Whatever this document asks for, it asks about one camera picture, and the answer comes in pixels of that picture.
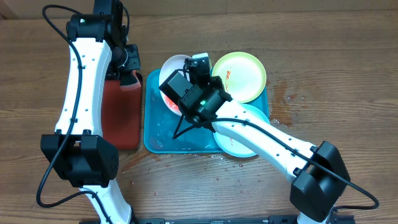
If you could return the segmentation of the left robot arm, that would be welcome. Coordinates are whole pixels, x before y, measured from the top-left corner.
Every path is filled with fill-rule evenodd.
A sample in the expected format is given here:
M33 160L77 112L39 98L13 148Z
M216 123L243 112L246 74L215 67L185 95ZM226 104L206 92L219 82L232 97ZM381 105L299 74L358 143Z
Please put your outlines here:
M48 170L85 195L100 223L136 223L116 175L119 154L103 136L105 83L119 84L128 95L142 86L137 46L128 42L129 13L120 1L96 1L93 12L72 10L61 37L70 49L70 71L60 118L40 148Z

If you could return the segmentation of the light blue plate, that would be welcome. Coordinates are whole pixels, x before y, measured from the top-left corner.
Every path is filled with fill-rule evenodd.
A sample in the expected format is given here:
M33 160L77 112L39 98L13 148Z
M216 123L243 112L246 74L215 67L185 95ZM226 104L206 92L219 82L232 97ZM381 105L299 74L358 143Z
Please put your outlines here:
M259 117L261 120L270 123L269 122L269 112L268 109L262 109L255 107L250 104L242 104L244 109L248 110L250 113L256 115ZM252 156L256 156L257 154L241 144L240 142L229 138L227 136L221 135L219 133L214 133L213 134L214 139L217 143L217 145L227 154L234 156L234 157L240 157L240 158L248 158Z

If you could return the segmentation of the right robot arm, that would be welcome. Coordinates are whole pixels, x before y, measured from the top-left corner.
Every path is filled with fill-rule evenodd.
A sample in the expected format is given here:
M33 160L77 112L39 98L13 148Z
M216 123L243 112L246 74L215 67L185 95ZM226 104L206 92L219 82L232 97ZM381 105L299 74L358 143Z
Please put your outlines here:
M235 100L220 77L213 76L207 54L165 62L159 90L178 106L192 128L234 139L269 161L291 184L290 202L297 223L329 223L336 201L351 178L336 146L302 141L273 127Z

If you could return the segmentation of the green and pink sponge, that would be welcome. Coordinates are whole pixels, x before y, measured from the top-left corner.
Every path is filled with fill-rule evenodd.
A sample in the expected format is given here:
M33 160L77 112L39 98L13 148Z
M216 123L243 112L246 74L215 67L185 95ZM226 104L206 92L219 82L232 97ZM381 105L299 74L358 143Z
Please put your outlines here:
M141 82L137 77L136 71L123 73L120 81L120 89L122 91L132 91L141 87Z

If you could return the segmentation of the white plate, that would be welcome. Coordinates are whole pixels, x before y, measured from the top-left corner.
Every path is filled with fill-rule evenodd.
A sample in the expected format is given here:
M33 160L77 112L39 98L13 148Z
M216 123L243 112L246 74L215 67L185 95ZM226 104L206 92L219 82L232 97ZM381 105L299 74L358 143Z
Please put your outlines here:
M170 57L160 69L159 74L159 84L163 84L163 82L174 72L176 69L182 69L185 65L185 59L191 58L188 55L174 55ZM177 116L181 116L181 112L178 109L178 106L173 103L163 92L160 92L161 98L164 101L166 107L176 114Z

